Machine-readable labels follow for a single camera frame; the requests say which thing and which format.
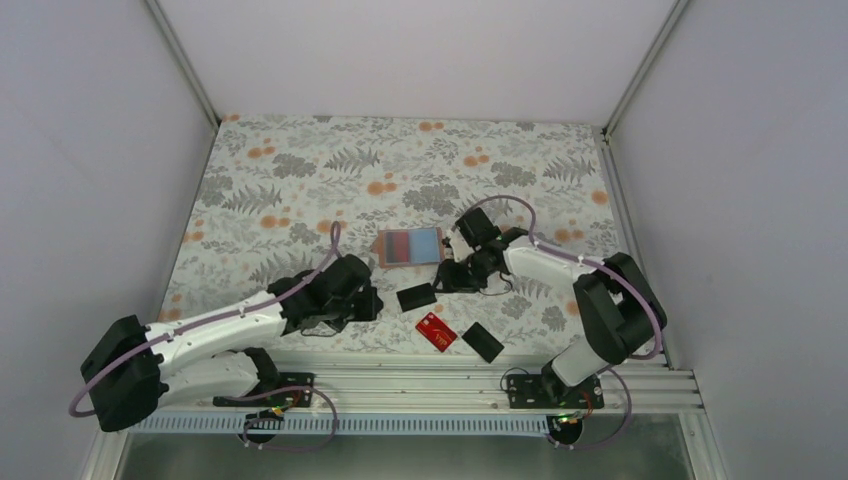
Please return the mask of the red VIP card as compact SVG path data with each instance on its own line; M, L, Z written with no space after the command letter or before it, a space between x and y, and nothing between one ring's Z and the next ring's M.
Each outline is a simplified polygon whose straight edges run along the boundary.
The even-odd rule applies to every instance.
M383 239L384 259L387 265L410 262L410 237L407 230L387 231Z
M457 339L457 334L435 313L425 315L415 329L440 353L445 352Z

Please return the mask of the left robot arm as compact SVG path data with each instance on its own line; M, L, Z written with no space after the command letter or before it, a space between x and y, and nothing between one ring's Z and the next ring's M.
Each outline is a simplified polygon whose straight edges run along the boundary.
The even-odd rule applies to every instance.
M194 400L279 402L283 376L267 352L277 339L319 326L340 333L350 322L376 320L383 307L368 265L345 255L206 315L148 325L134 315L121 318L80 371L104 432Z

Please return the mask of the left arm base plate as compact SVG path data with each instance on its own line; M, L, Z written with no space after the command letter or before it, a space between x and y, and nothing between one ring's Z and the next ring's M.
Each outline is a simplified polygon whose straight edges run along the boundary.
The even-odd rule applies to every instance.
M281 408L309 407L312 394L302 390L288 390L265 396L265 393L293 386L309 387L314 384L311 372L279 372L276 380L261 380L252 390L238 397L234 395L214 397L215 407L258 407Z

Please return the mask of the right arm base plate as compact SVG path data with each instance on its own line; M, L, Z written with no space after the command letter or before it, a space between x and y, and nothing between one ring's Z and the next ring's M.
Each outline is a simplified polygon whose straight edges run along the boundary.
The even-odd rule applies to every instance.
M511 373L503 380L512 409L601 409L605 406L600 379L592 375L574 387L548 382L541 374Z

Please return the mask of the brown leather card holder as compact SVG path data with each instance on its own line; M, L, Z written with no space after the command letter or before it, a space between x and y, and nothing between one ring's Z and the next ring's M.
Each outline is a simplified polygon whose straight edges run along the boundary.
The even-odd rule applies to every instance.
M383 239L387 231L407 230L410 237L410 262L402 265L387 265L384 259ZM442 231L439 228L414 228L380 230L372 245L382 268L399 268L439 264L444 259Z

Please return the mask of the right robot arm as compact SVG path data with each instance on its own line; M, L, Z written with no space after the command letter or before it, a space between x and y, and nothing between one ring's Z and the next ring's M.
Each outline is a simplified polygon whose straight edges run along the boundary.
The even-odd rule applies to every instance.
M500 230L479 207L467 211L442 241L450 257L438 270L445 292L479 292L495 274L569 287L583 334L541 369L541 391L555 407L580 393L580 383L662 345L667 317L635 260L619 252L607 258L570 254L533 230Z

